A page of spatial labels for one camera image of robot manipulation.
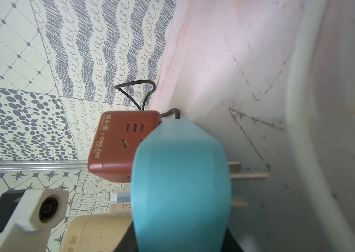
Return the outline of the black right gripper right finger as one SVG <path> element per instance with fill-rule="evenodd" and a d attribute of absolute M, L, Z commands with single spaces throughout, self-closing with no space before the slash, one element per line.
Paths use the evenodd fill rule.
<path fill-rule="evenodd" d="M 226 230 L 224 237 L 224 252 L 243 252 L 243 249 L 238 244 L 229 229 Z"/>

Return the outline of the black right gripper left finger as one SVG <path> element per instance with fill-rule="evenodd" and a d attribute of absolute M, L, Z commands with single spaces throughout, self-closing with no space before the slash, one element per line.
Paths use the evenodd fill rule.
<path fill-rule="evenodd" d="M 138 244 L 136 240 L 134 224 L 131 223 L 125 235 L 120 240 L 114 252 L 138 252 Z"/>

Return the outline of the teal power strip base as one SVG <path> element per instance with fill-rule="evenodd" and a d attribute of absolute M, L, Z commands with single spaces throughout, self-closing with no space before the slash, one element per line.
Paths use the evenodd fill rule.
<path fill-rule="evenodd" d="M 232 205 L 233 179 L 223 146 L 187 119 L 162 122 L 138 146 L 131 175 L 131 209 L 141 252 L 219 252 Z"/>

